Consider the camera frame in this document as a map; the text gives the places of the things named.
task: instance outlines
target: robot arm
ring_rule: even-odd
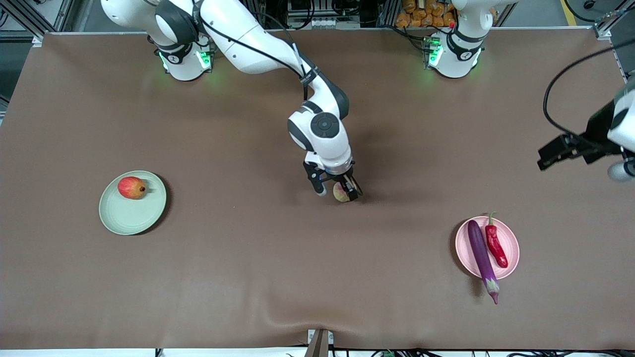
[[[102,0],[108,18],[119,26],[142,29],[158,48],[165,69],[179,81],[191,81],[211,68],[210,44],[195,37],[175,41],[163,34],[155,19],[161,0]]]
[[[342,119],[349,100],[295,45],[270,35],[238,0],[164,0],[156,11],[162,32],[176,43],[206,32],[237,69],[260,74],[289,68],[314,90],[288,119],[293,141],[307,151],[304,168],[316,193],[326,194],[324,182],[340,182],[350,200],[362,195],[352,177],[354,164]]]
[[[453,0],[460,15],[449,32],[439,31],[433,35],[439,44],[432,49],[430,67],[450,78],[467,75],[476,65],[483,40],[493,25],[490,8],[516,2],[518,0]]]
[[[618,182],[635,181],[635,77],[602,109],[593,114],[580,135],[562,134],[541,148],[538,167],[542,171],[554,163],[580,156],[591,164],[604,156],[621,155],[608,169]]]

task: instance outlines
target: green led light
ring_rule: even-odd
[[[434,52],[430,55],[430,65],[435,66],[439,64],[439,60],[441,59],[441,55],[443,54],[443,47],[438,46]]]
[[[198,57],[201,65],[203,66],[203,68],[209,68],[210,67],[210,54],[207,52],[196,52],[196,56]]]
[[[481,50],[479,49],[478,52],[476,52],[476,54],[474,55],[474,62],[472,62],[472,67],[474,67],[478,63],[478,55],[480,54]]]
[[[163,68],[165,68],[165,70],[168,70],[168,64],[165,63],[165,57],[163,57],[163,54],[161,52],[159,52],[159,57],[161,58],[161,61],[163,62]]]

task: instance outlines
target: red apple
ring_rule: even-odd
[[[335,185],[333,185],[333,196],[335,196],[335,199],[339,202],[348,202],[351,200],[340,182],[336,182]]]
[[[145,193],[145,183],[138,177],[128,176],[119,181],[117,189],[125,198],[139,199]]]

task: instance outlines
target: purple eggplant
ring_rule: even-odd
[[[471,220],[467,223],[467,234],[470,237],[472,253],[474,253],[478,271],[481,272],[481,279],[483,279],[487,293],[494,299],[494,304],[498,304],[500,287],[498,287],[498,280],[494,275],[494,269],[491,267],[483,232],[481,232],[481,228],[475,220]]]

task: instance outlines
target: wire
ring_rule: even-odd
[[[408,40],[410,41],[410,43],[411,43],[411,44],[412,44],[412,45],[413,45],[416,49],[418,49],[418,50],[419,50],[419,51],[421,51],[421,52],[425,52],[424,48],[423,48],[423,47],[421,47],[420,45],[418,45],[418,44],[415,42],[415,40],[414,40],[414,39],[413,39],[413,38],[409,35],[409,33],[408,33],[408,31],[406,30],[406,28],[405,28],[405,27],[403,28],[403,32],[406,34],[406,37],[408,38]]]
[[[569,9],[569,11],[571,12],[571,14],[573,14],[573,16],[577,17],[578,19],[582,20],[582,21],[586,21],[586,22],[593,22],[595,23],[595,19],[593,18],[586,18],[583,17],[581,15],[579,15],[577,12],[575,12],[572,8],[571,5],[569,5],[569,1],[568,0],[562,0],[565,3],[566,8]]]
[[[591,53],[590,55],[586,55],[586,56],[584,56],[584,57],[572,62],[570,65],[566,66],[563,70],[561,70],[558,74],[556,74],[556,76],[551,80],[551,82],[549,82],[549,85],[547,86],[547,89],[545,90],[545,97],[544,97],[544,99],[542,101],[542,112],[545,114],[545,118],[547,118],[547,121],[551,125],[555,126],[557,129],[561,130],[562,132],[571,135],[573,138],[576,138],[576,139],[578,139],[580,141],[583,141],[585,144],[588,144],[588,145],[590,145],[590,146],[592,146],[592,147],[594,147],[596,149],[602,149],[603,148],[602,145],[600,145],[600,144],[598,144],[596,142],[592,142],[590,140],[587,140],[586,138],[584,138],[584,137],[582,137],[582,136],[580,136],[580,135],[578,135],[576,133],[573,133],[571,130],[565,128],[564,126],[562,126],[560,124],[558,124],[555,120],[553,120],[553,118],[551,118],[551,115],[549,115],[549,111],[547,110],[547,105],[549,104],[549,94],[551,94],[551,89],[553,88],[554,84],[556,84],[556,81],[558,81],[560,79],[560,77],[562,77],[563,74],[567,73],[571,68],[574,68],[575,66],[577,66],[578,64],[581,64],[582,62],[585,62],[586,60],[590,60],[590,59],[592,59],[594,57],[597,57],[599,55],[602,55],[602,54],[604,54],[606,52],[617,50],[619,48],[626,47],[626,46],[629,46],[629,45],[634,44],[634,43],[635,43],[635,38],[631,39],[629,41],[620,43],[618,45],[615,45],[615,46],[612,46],[612,47],[609,47],[609,48],[605,48],[603,50],[596,51],[594,53]]]
[[[282,15],[282,14],[280,14],[280,7],[282,6],[283,1],[284,1],[284,0],[280,0],[280,1],[278,1],[277,7],[276,7],[276,13],[277,13],[277,15],[276,15],[276,16],[278,17],[279,22],[282,22],[282,23],[284,23],[284,24],[285,24],[285,26],[283,27],[283,29],[288,29],[288,28],[289,28],[289,24],[288,24],[288,23],[286,23],[286,21],[282,21],[282,19],[280,19],[280,15]]]
[[[6,21],[9,19],[9,14],[2,9],[0,9],[0,11],[1,11],[0,12],[0,27],[2,27],[6,24]]]
[[[276,57],[273,57],[272,55],[270,55],[270,54],[268,54],[266,52],[260,51],[257,48],[251,47],[250,45],[248,45],[246,43],[242,43],[242,42],[238,41],[237,39],[233,39],[233,38],[229,37],[228,35],[225,35],[224,33],[216,30],[215,28],[213,28],[210,24],[208,24],[206,22],[203,22],[203,23],[205,24],[205,26],[209,27],[210,30],[212,30],[216,34],[221,35],[222,37],[226,38],[228,41],[230,41],[230,42],[234,41],[235,43],[240,44],[241,46],[243,46],[245,48],[248,48],[251,51],[254,51],[254,52],[259,53],[259,54],[261,54],[261,55],[263,55],[263,56],[265,56],[265,57],[267,57],[267,58],[269,58],[269,59],[271,59],[273,61],[276,61],[277,63],[289,68],[290,70],[292,70],[293,73],[295,73],[299,78],[302,78],[302,75],[298,71],[296,71],[293,67],[291,67],[291,65],[287,64],[286,62],[284,62],[284,61],[282,61],[282,60],[280,60],[280,59],[278,59]]]
[[[302,30],[307,27],[312,21],[313,16],[316,14],[316,5],[313,3],[313,0],[307,0],[309,2],[309,7],[307,9],[307,20],[302,24],[302,26],[298,27],[296,30]]]
[[[259,13],[259,12],[253,12],[251,13],[252,15],[263,15],[267,18],[270,18],[271,20],[273,20],[278,26],[280,26],[280,28],[284,31],[284,33],[286,34],[286,37],[289,38],[289,41],[291,41],[291,43],[295,43],[295,40],[293,40],[293,37],[291,36],[291,33],[289,32],[289,30],[286,29],[286,27],[275,17],[271,16],[268,13]]]
[[[331,2],[331,9],[333,11],[335,11],[336,14],[340,15],[340,16],[353,16],[353,15],[357,15],[359,13],[359,7],[360,5],[357,6],[357,8],[353,11],[350,11],[348,13],[345,12],[344,10],[344,4],[341,4],[341,0],[340,0],[340,4],[342,5],[342,7],[340,9],[338,9],[335,5],[336,1],[333,0]]]
[[[350,24],[370,24],[371,22],[377,22],[377,19],[374,20],[370,20],[370,21],[346,21]]]
[[[404,30],[404,31],[401,31],[401,30],[399,30],[397,27],[392,26],[392,25],[379,25],[379,27],[385,27],[386,29],[391,29],[391,30],[393,30],[394,32],[397,32],[398,34],[400,34],[400,35],[402,35],[403,37],[406,37],[406,38],[408,38],[408,37],[409,37],[409,38],[412,38],[412,39],[418,39],[418,40],[420,40],[420,41],[423,41],[423,40],[424,40],[424,38],[423,38],[423,37],[409,35],[407,32],[405,32],[405,30]]]
[[[432,27],[433,29],[436,29],[439,32],[443,32],[446,35],[451,35],[452,34],[452,32],[445,32],[444,30],[441,30],[439,27],[436,27],[436,26],[428,25],[428,27]]]
[[[395,26],[391,26],[391,25],[379,25],[379,27],[385,27],[387,29],[392,29],[394,32],[397,32],[398,34],[402,35],[403,37],[407,38],[410,41],[410,44],[412,44],[416,49],[418,49],[421,52],[429,52],[428,50],[425,50],[423,47],[419,46],[416,41],[423,41],[424,38],[423,37],[419,37],[419,36],[412,36],[411,34],[408,33],[408,31],[404,28],[403,32],[400,31],[397,27]]]

